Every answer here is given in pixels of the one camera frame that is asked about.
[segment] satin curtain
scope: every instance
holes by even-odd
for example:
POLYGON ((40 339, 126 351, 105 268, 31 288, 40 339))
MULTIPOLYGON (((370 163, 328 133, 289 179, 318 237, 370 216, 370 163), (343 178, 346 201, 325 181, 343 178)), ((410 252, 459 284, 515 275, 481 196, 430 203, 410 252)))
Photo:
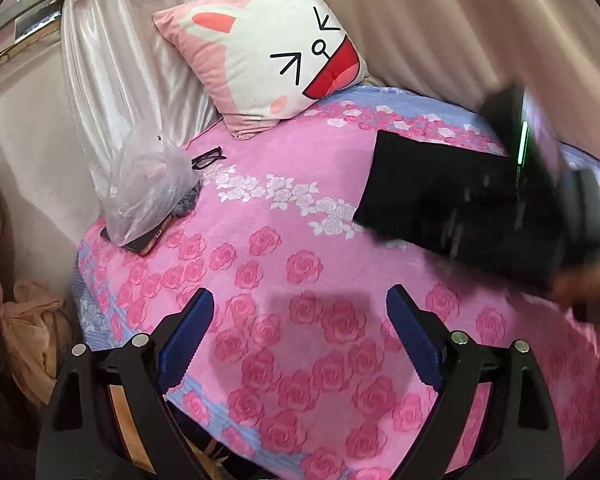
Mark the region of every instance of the satin curtain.
POLYGON ((218 118, 200 80, 152 14, 192 0, 65 0, 62 56, 74 121, 96 192, 131 126, 184 145, 218 118))

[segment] green light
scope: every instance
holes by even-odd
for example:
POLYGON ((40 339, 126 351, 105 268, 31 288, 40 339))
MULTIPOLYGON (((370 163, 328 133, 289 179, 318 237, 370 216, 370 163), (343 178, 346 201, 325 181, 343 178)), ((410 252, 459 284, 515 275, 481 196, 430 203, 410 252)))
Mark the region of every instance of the green light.
POLYGON ((525 154, 526 130, 528 128, 529 124, 524 121, 522 123, 522 135, 520 136, 520 149, 518 150, 518 165, 522 164, 522 156, 525 154))

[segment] hand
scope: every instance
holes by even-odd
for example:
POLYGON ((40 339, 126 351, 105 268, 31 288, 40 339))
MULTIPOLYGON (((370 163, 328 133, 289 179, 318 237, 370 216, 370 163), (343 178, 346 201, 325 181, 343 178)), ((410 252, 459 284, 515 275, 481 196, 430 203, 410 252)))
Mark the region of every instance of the hand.
POLYGON ((554 280, 553 299, 565 310, 576 304, 600 305, 600 262, 562 270, 554 280))

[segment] beige cloth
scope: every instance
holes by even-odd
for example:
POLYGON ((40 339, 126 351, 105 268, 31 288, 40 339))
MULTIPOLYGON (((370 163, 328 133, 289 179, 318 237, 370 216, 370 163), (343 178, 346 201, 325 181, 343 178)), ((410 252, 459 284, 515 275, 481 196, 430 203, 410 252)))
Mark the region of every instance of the beige cloth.
POLYGON ((0 330, 7 347, 13 379, 35 405, 48 404, 56 386, 58 351, 71 341, 64 302, 39 283, 20 281, 13 287, 16 302, 2 302, 0 330))
POLYGON ((476 110, 513 78, 562 140, 600 158, 594 0, 325 0, 382 83, 476 110))

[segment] black arrow eyes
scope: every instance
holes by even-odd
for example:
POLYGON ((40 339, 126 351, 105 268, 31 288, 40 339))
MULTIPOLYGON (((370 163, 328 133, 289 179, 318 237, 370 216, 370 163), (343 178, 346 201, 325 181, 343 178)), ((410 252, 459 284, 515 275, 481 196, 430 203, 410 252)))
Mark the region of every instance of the black arrow eyes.
POLYGON ((293 63, 295 63, 296 61, 298 62, 298 65, 296 66, 296 86, 298 86, 300 84, 300 63, 302 61, 302 53, 301 52, 285 52, 284 54, 271 54, 269 56, 270 58, 276 58, 276 57, 290 57, 291 61, 289 61, 285 67, 280 71, 280 75, 283 75, 283 73, 285 73, 287 70, 289 70, 291 68, 291 66, 293 65, 293 63))
MULTIPOLYGON (((318 9, 314 7, 315 19, 318 20, 318 28, 320 30, 342 30, 340 27, 327 27, 327 22, 329 21, 329 15, 327 14, 324 17, 324 20, 320 19, 320 14, 318 14, 318 9)), ((327 44, 324 40, 316 40, 311 47, 311 51, 316 56, 324 56, 329 59, 329 55, 326 53, 327 44)), ((275 59, 277 57, 290 57, 291 60, 284 66, 284 68, 280 71, 280 75, 283 75, 287 70, 289 70, 294 63, 296 63, 296 86, 300 84, 300 63, 302 62, 302 53, 301 52, 284 52, 282 54, 270 54, 269 57, 271 59, 275 59)))
POLYGON ((329 21, 329 15, 327 14, 324 17, 324 21, 320 20, 320 15, 318 14, 318 9, 314 7, 315 19, 318 20, 318 28, 320 30, 342 30, 340 27, 327 27, 327 22, 329 21))

